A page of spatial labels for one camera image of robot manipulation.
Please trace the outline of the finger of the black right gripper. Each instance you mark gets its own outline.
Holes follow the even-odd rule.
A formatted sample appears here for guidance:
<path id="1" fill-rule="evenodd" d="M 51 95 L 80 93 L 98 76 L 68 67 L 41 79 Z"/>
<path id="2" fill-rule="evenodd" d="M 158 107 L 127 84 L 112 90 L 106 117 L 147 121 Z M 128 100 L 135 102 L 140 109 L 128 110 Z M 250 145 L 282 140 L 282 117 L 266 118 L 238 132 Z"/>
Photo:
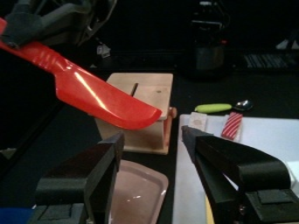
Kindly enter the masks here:
<path id="1" fill-rule="evenodd" d="M 37 39 L 43 31 L 43 21 L 39 15 L 32 14 L 29 5 L 16 5 L 4 20 L 1 40 L 8 47 L 17 49 Z"/>

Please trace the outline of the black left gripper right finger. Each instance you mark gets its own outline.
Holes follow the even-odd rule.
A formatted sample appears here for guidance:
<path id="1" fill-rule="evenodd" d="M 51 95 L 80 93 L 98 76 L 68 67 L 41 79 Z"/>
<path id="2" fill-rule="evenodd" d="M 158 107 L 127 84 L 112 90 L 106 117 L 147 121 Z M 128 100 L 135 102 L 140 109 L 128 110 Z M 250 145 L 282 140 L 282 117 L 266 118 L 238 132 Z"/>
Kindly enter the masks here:
<path id="1" fill-rule="evenodd" d="M 276 157 L 188 126 L 182 141 L 215 224 L 299 224 L 299 197 Z"/>

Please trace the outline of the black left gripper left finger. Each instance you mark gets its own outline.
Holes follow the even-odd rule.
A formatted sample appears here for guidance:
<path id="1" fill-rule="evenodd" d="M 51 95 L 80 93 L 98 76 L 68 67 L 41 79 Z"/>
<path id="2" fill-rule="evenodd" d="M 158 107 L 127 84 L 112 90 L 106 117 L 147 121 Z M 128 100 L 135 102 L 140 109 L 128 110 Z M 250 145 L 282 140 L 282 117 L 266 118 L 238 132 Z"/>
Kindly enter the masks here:
<path id="1" fill-rule="evenodd" d="M 108 224 L 123 148 L 119 132 L 47 172 L 27 224 Z"/>

